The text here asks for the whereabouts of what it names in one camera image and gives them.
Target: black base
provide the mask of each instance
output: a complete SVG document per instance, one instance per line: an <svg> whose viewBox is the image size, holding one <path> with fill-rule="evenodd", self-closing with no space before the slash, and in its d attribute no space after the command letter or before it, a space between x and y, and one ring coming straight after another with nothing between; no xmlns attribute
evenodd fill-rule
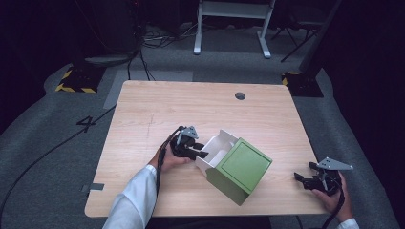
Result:
<svg viewBox="0 0 405 229"><path fill-rule="evenodd" d="M57 91L72 93L96 93L106 68L69 68L56 88Z"/></svg>
<svg viewBox="0 0 405 229"><path fill-rule="evenodd" d="M291 96L324 97L315 78L306 78L303 73L283 73L281 79Z"/></svg>

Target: hand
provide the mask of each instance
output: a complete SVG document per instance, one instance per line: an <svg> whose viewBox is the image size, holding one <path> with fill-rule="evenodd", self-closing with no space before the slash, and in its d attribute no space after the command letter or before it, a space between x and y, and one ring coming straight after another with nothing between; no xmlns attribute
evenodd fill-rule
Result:
<svg viewBox="0 0 405 229"><path fill-rule="evenodd" d="M149 161L148 164L152 165L155 167L155 169L158 168L158 159L159 159L159 153L160 151L158 150L154 157ZM163 165L161 166L161 170L163 172L168 171L169 169L175 167L176 165L181 165L181 164L186 164L190 162L191 159L188 157L176 157L173 155L172 149L170 148L170 145L168 144L166 146L166 155L164 156L164 161Z"/></svg>
<svg viewBox="0 0 405 229"><path fill-rule="evenodd" d="M339 220L339 222L343 222L346 221L347 219L352 219L353 214L352 214L351 198L349 197L348 189L346 186L346 180L340 172L339 176L342 179L342 189L343 194L345 195L345 202L343 203L343 206L337 213L336 217ZM319 198L324 203L325 208L327 209L328 212L331 213L334 211L334 209L337 206L337 203L339 202L340 190L331 197L329 197L326 193L316 189L313 189L312 192L316 195L317 198Z"/></svg>

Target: box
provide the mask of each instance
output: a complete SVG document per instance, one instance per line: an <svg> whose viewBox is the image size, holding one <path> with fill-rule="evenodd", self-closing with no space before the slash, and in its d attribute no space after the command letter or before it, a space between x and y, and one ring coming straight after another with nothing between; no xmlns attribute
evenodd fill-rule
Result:
<svg viewBox="0 0 405 229"><path fill-rule="evenodd" d="M242 205L262 179L272 160L242 138L220 130L202 148L206 158L196 165L206 179L238 205Z"/></svg>

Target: white shirt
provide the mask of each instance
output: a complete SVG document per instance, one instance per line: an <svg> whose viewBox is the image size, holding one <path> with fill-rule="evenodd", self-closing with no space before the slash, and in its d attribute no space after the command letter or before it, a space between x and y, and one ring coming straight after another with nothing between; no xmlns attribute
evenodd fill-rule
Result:
<svg viewBox="0 0 405 229"><path fill-rule="evenodd" d="M156 197L156 169L146 165L114 199L103 229L143 229L152 217ZM348 219L336 229L358 229L355 219Z"/></svg>

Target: black chair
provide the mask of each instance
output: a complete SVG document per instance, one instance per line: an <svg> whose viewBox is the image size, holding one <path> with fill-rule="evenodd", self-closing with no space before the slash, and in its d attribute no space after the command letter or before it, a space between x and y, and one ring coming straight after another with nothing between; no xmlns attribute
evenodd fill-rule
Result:
<svg viewBox="0 0 405 229"><path fill-rule="evenodd" d="M289 37L295 44L295 49L284 57L281 62L284 62L292 54L294 54L298 49L305 45L313 36L315 36L325 24L327 19L327 14L325 9L323 9L321 1L316 0L290 0L286 4L286 18L284 25L281 26L280 30L277 31L271 37L271 40L275 39L280 32L287 31ZM291 35L289 29L292 30L305 30L305 39L297 44L294 37Z"/></svg>

